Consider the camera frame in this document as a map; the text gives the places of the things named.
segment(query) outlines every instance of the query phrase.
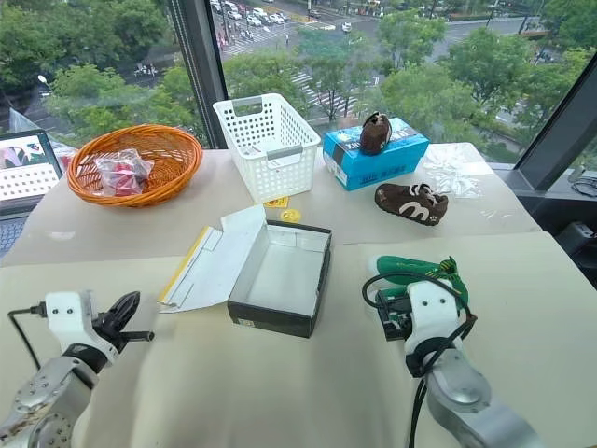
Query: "orange wicker basket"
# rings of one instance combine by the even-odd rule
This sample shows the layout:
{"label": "orange wicker basket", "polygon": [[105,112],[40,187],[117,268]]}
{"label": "orange wicker basket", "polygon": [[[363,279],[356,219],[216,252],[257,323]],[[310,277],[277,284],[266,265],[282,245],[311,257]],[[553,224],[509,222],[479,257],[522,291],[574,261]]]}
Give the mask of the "orange wicker basket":
{"label": "orange wicker basket", "polygon": [[[102,182],[95,159],[129,147],[134,147],[142,159],[155,162],[143,193],[98,195]],[[68,166],[68,186],[88,203],[147,207],[168,201],[182,191],[199,168],[201,158],[201,145],[188,133],[159,124],[142,124],[107,133],[82,147]]]}

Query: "yellow sticker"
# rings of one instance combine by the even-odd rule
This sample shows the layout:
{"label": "yellow sticker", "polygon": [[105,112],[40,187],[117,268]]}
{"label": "yellow sticker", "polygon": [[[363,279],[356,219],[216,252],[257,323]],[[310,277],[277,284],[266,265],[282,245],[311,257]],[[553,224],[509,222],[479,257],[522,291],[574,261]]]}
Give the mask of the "yellow sticker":
{"label": "yellow sticker", "polygon": [[299,210],[295,210],[294,208],[290,208],[288,210],[284,210],[280,214],[280,219],[285,222],[299,222],[302,218]]}
{"label": "yellow sticker", "polygon": [[268,208],[286,208],[288,206],[288,196],[284,196],[283,198],[274,199],[273,201],[268,201],[263,204],[263,206]]}

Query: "plastic bag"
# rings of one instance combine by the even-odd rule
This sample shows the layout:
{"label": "plastic bag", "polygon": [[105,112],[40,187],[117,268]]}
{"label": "plastic bag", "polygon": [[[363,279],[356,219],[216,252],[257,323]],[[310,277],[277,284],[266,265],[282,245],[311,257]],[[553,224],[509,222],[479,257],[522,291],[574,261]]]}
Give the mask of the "plastic bag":
{"label": "plastic bag", "polygon": [[440,145],[427,149],[422,160],[427,175],[433,179],[433,188],[438,193],[453,194],[456,198],[478,198],[482,196],[479,179],[473,165],[458,145]]}
{"label": "plastic bag", "polygon": [[141,194],[153,168],[153,161],[144,161],[134,148],[124,149],[95,160],[102,180],[104,196]]}
{"label": "plastic bag", "polygon": [[[8,115],[8,128],[12,133],[21,133],[23,131],[31,131],[34,129],[42,129],[33,123],[30,119],[25,117],[23,114],[17,112],[12,107],[10,108],[10,112]],[[52,145],[52,150],[54,151],[54,155],[58,160],[58,163],[62,167],[62,172],[66,173],[68,169],[68,165],[70,164],[73,157],[77,152],[77,149],[74,147],[69,147],[62,142],[59,142],[55,138],[52,137],[51,134],[48,133],[48,140],[49,143]]]}

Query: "table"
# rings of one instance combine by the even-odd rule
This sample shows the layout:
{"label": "table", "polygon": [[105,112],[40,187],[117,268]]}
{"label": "table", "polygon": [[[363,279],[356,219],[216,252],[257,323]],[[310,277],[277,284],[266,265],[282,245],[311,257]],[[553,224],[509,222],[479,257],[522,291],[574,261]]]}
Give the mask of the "table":
{"label": "table", "polygon": [[[360,298],[369,258],[439,261],[452,255],[479,316],[465,350],[493,392],[524,416],[549,447],[597,441],[597,293],[543,232],[425,238],[392,245],[337,245],[310,340],[235,326],[226,307],[156,315],[180,257],[11,266],[0,270],[0,312],[51,290],[92,288],[99,309],[142,291],[129,329],[156,331],[103,371],[75,446],[205,448],[401,448],[415,382],[402,344],[387,343]],[[21,319],[42,358],[60,353],[46,324]],[[0,413],[33,364],[0,319]],[[456,448],[426,406],[419,448]]]}
{"label": "table", "polygon": [[[345,191],[324,166],[321,149],[312,190],[292,196],[289,206],[301,212],[303,224],[332,229],[335,245],[541,231],[472,145],[431,145],[427,152],[446,148],[457,148],[468,165],[481,173],[476,178],[483,196],[452,199],[448,213],[435,227],[383,212],[373,201],[376,185]],[[415,173],[393,181],[408,185],[428,179],[420,163]],[[187,253],[204,225],[220,228],[220,217],[252,204],[227,151],[205,151],[199,172],[179,197],[145,209],[85,203],[63,179],[30,215],[21,238],[2,264],[180,256]],[[280,209],[268,210],[268,218],[279,214]]]}

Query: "brown shoe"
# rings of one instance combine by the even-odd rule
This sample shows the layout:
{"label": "brown shoe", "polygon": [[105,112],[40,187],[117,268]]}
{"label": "brown shoe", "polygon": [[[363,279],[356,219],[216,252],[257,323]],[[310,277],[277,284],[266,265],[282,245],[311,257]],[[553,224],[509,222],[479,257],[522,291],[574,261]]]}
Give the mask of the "brown shoe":
{"label": "brown shoe", "polygon": [[448,210],[448,196],[435,194],[427,184],[381,184],[375,190],[375,203],[381,210],[425,226],[437,225]]}
{"label": "brown shoe", "polygon": [[392,138],[392,124],[387,115],[375,112],[363,125],[361,131],[361,153],[366,156],[377,156]]}

